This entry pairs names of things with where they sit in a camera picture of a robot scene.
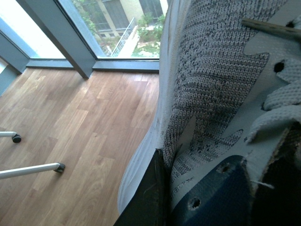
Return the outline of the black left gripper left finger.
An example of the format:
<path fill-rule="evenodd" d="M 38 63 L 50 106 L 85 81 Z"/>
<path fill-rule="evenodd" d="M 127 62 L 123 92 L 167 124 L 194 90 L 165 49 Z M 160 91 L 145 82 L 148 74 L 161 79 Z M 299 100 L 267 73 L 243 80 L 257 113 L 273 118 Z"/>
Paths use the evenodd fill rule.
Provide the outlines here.
<path fill-rule="evenodd" d="M 169 217 L 169 181 L 163 151 L 156 149 L 147 170 L 116 226 L 166 226 Z"/>

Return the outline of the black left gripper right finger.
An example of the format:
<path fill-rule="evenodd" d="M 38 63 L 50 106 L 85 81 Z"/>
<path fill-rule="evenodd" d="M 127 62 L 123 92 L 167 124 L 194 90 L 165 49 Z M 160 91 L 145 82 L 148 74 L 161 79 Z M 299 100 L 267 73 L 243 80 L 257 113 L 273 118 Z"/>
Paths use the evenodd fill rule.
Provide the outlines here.
<path fill-rule="evenodd" d="M 252 226 L 301 224 L 301 125 L 294 123 L 256 191 Z"/>

